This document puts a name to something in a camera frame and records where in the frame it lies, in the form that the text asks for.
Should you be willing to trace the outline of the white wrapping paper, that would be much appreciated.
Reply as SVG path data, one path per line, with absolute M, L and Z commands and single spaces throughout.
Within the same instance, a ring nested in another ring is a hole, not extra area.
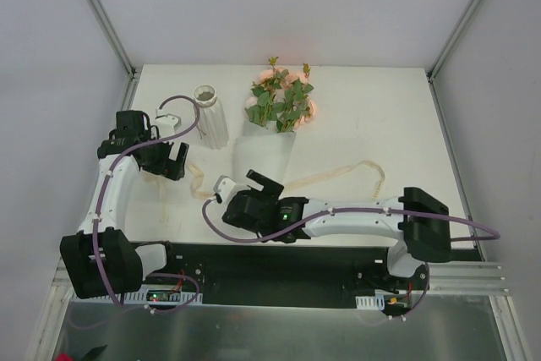
M 238 183 L 253 184 L 246 175 L 254 170 L 283 183 L 295 139 L 294 132 L 277 133 L 274 125 L 261 127 L 245 121 L 233 148 L 232 178 Z

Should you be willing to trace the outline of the pink flowers with green leaves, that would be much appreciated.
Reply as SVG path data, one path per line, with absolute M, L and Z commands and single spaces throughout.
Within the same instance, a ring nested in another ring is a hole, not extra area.
M 291 70 L 280 66 L 278 61 L 279 57 L 269 57 L 269 68 L 252 83 L 244 115 L 261 128 L 273 125 L 277 133 L 295 132 L 317 114 L 317 105 L 311 97 L 312 67 L 304 63 L 300 70 Z

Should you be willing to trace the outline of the cream ribbon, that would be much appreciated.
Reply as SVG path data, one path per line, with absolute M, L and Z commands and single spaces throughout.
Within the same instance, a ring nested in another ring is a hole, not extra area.
M 320 172 L 312 176 L 293 180 L 285 184 L 284 191 L 292 192 L 293 190 L 308 187 L 317 183 L 322 183 L 324 181 L 328 181 L 352 172 L 361 166 L 369 167 L 379 174 L 379 179 L 375 183 L 373 191 L 373 198 L 376 199 L 380 196 L 380 192 L 383 189 L 385 183 L 385 172 L 379 164 L 370 160 L 360 161 L 352 165 L 338 167 L 327 172 Z M 205 174 L 201 171 L 201 169 L 191 162 L 187 164 L 187 169 L 189 174 L 192 176 L 192 180 L 189 184 L 189 192 L 191 197 L 196 200 L 207 200 L 211 198 L 213 193 L 201 189 L 205 179 Z

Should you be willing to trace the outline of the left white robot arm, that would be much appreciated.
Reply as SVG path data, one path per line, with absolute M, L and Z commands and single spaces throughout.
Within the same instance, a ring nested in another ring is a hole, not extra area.
M 128 198 L 142 172 L 178 181 L 184 176 L 189 147 L 182 143 L 176 158 L 169 140 L 179 117 L 156 112 L 121 111 L 116 126 L 97 149 L 99 173 L 95 193 L 77 232 L 62 238 L 60 253 L 78 298 L 132 293 L 151 274 L 168 284 L 178 276 L 168 243 L 133 245 L 124 233 Z

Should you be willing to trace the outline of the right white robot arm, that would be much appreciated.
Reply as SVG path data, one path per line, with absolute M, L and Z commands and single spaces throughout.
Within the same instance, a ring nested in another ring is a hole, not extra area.
M 420 188 L 406 187 L 401 196 L 387 200 L 338 204 L 282 197 L 283 185 L 255 171 L 249 178 L 261 188 L 222 176 L 214 192 L 226 207 L 222 221 L 256 234 L 260 242 L 295 243 L 331 235 L 390 238 L 395 243 L 387 250 L 380 278 L 394 289 L 423 263 L 451 260 L 448 207 Z

